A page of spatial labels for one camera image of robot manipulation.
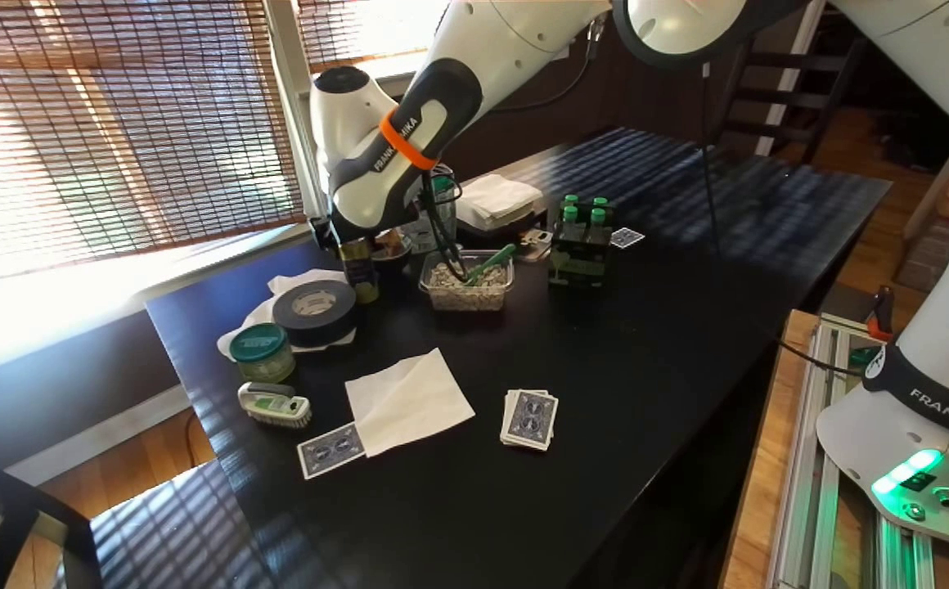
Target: window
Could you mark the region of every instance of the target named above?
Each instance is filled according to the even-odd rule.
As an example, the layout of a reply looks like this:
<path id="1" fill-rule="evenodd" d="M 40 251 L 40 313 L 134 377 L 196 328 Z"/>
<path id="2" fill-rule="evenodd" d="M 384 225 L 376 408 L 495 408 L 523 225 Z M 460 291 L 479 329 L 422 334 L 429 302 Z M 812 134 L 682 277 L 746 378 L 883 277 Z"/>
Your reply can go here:
<path id="1" fill-rule="evenodd" d="M 297 0 L 310 72 L 429 52 L 450 0 Z"/>
<path id="2" fill-rule="evenodd" d="M 0 0 L 0 274 L 297 216 L 262 0 Z"/>

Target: black table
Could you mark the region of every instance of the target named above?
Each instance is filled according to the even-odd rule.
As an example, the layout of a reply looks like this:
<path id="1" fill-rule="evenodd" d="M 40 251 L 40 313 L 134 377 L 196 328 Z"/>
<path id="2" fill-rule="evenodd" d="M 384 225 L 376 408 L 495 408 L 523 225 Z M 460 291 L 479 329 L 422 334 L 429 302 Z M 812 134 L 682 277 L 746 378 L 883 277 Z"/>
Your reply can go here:
<path id="1" fill-rule="evenodd" d="M 843 250 L 810 255 L 836 263 Z M 244 415 L 239 377 L 214 340 L 268 294 L 272 274 L 320 265 L 310 241 L 219 267 L 153 302 L 150 317 L 281 587 L 567 587 L 763 358 L 791 284 L 807 284 L 678 251 L 650 241 L 617 260 L 603 291 L 549 287 L 545 265 L 520 265 L 503 313 L 434 313 L 411 274 L 388 274 L 355 346 L 300 358 L 296 385 L 319 415 L 300 435 Z M 344 378 L 434 346 L 479 415 L 300 482 L 296 445 L 350 422 Z M 497 441 L 513 385 L 561 396 L 547 456 Z"/>

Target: chair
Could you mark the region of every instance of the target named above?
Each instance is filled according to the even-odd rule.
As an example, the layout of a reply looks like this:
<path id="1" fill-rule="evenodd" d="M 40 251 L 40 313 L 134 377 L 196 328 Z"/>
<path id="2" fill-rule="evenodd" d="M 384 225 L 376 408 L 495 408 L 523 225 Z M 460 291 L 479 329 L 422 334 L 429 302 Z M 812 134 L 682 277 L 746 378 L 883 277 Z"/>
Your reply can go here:
<path id="1" fill-rule="evenodd" d="M 736 48 L 730 92 L 714 128 L 714 145 L 726 134 L 770 138 L 774 153 L 787 150 L 790 164 L 810 164 L 833 124 L 843 94 L 867 39 L 854 37 L 848 52 L 765 52 L 756 39 Z M 779 89 L 783 72 L 795 72 L 791 89 Z"/>
<path id="2" fill-rule="evenodd" d="M 94 520 L 0 471 L 0 587 L 31 540 L 64 547 L 58 587 L 276 587 L 216 461 Z"/>

